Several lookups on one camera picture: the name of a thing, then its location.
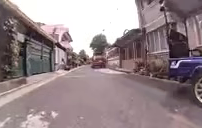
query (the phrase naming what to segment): street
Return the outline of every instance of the street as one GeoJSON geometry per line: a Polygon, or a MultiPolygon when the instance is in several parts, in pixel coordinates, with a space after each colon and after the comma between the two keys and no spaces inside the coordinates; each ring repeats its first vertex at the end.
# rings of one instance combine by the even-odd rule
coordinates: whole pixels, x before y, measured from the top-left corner
{"type": "Polygon", "coordinates": [[[202,128],[202,108],[165,84],[84,66],[2,106],[0,128],[202,128]]]}

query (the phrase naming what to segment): car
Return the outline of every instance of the car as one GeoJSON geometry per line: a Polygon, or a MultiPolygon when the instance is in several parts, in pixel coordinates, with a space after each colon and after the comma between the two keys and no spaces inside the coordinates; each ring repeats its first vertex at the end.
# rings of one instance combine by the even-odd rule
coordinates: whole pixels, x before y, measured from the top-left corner
{"type": "Polygon", "coordinates": [[[106,58],[102,55],[93,56],[91,67],[92,68],[96,68],[96,67],[106,68],[106,58]]]}

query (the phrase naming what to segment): green gate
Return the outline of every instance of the green gate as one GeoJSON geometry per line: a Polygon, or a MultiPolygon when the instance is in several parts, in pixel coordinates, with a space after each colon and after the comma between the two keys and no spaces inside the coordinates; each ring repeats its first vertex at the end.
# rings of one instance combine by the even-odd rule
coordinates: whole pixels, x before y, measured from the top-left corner
{"type": "Polygon", "coordinates": [[[32,39],[27,42],[27,45],[27,68],[29,75],[50,72],[51,48],[32,39]]]}

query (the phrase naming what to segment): house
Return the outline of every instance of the house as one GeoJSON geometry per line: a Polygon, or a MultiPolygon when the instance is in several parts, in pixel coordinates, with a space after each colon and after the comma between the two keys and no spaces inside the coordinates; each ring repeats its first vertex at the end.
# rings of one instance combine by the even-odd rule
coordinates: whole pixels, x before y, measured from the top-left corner
{"type": "Polygon", "coordinates": [[[122,37],[115,41],[112,47],[116,48],[111,52],[115,52],[113,54],[119,54],[118,65],[120,68],[132,71],[134,69],[135,62],[141,61],[145,58],[145,46],[143,44],[143,40],[143,30],[136,28],[124,33],[122,37]]]}
{"type": "Polygon", "coordinates": [[[55,43],[17,6],[0,0],[0,81],[53,71],[55,43]]]}
{"type": "Polygon", "coordinates": [[[105,50],[107,58],[107,66],[110,68],[119,68],[120,67],[120,54],[118,47],[109,47],[105,50]]]}
{"type": "Polygon", "coordinates": [[[49,35],[53,36],[56,41],[55,48],[55,70],[61,69],[68,64],[68,52],[72,52],[73,48],[70,45],[72,42],[69,29],[64,25],[42,25],[41,28],[49,35]]]}
{"type": "MultiPolygon", "coordinates": [[[[159,0],[135,0],[140,27],[146,30],[144,43],[148,58],[167,59],[166,24],[159,0]]],[[[170,26],[187,35],[190,49],[202,50],[202,1],[165,0],[167,18],[170,26]]]]}

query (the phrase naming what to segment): white house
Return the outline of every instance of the white house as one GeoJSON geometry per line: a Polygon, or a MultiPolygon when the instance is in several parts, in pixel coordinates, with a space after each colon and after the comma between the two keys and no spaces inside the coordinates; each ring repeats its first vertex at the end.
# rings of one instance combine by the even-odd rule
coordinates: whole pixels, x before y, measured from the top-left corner
{"type": "Polygon", "coordinates": [[[59,70],[68,63],[68,51],[73,51],[70,45],[72,38],[69,34],[69,28],[64,25],[43,25],[41,28],[58,42],[55,48],[55,69],[59,70]]]}

